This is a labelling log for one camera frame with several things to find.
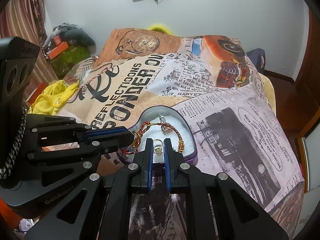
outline orange box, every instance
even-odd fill
[[[54,49],[52,49],[52,50],[50,50],[48,52],[49,58],[53,59],[53,58],[57,57],[61,52],[66,50],[68,47],[69,46],[68,46],[68,43],[66,41],[61,43],[59,46],[55,47]]]
[[[62,40],[61,40],[61,38],[60,38],[59,35],[55,36],[55,37],[53,38],[53,41],[54,41],[54,43],[56,44],[56,46],[59,46],[59,45],[62,43]]]

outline bedsheet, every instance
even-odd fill
[[[117,29],[99,58],[66,80],[80,80],[80,89],[64,114],[93,128],[130,127],[154,105],[179,111],[196,140],[196,166],[229,174],[292,238],[304,179],[264,83],[237,39]],[[123,165],[115,153],[105,161]],[[185,214],[185,196],[168,194],[164,178],[155,177],[148,195],[132,198],[129,239],[186,239]]]

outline baseboard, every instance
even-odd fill
[[[264,73],[263,73],[265,76],[270,76],[270,77],[274,77],[274,78],[278,78],[278,79],[282,79],[282,80],[285,80],[285,81],[288,81],[290,82],[292,85],[294,85],[295,81],[293,80],[293,78],[291,77],[288,77],[288,76],[285,76],[285,75],[282,75],[282,74],[279,74],[279,73],[276,73],[276,72],[272,72],[272,71],[269,71],[269,70],[264,70]]]

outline yellow cloth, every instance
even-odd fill
[[[276,95],[275,95],[275,90],[273,88],[273,85],[270,79],[268,79],[266,76],[262,75],[261,73],[259,73],[259,75],[264,83],[264,90],[266,92],[266,96],[270,103],[271,109],[276,115]]]
[[[48,86],[31,105],[28,114],[55,115],[64,103],[79,88],[79,81],[68,86],[64,80],[59,80]]]

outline silver screw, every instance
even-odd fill
[[[89,178],[90,178],[92,181],[95,181],[95,180],[99,179],[100,176],[99,176],[98,173],[93,173],[93,174],[90,175]]]
[[[187,170],[190,168],[190,164],[189,163],[181,163],[180,168],[183,170]]]
[[[92,163],[91,162],[84,162],[84,163],[82,163],[82,166],[85,169],[90,169],[92,167]]]
[[[98,141],[93,141],[93,142],[92,142],[92,145],[93,145],[93,146],[99,146],[100,143],[99,143]]]
[[[224,172],[219,173],[218,178],[221,180],[226,180],[228,178],[228,174],[226,174]]]
[[[34,157],[35,157],[35,155],[34,155],[33,153],[28,153],[28,154],[27,154],[27,158],[28,158],[29,160],[33,159]]]
[[[136,170],[138,168],[138,164],[137,163],[131,163],[128,165],[129,170]]]

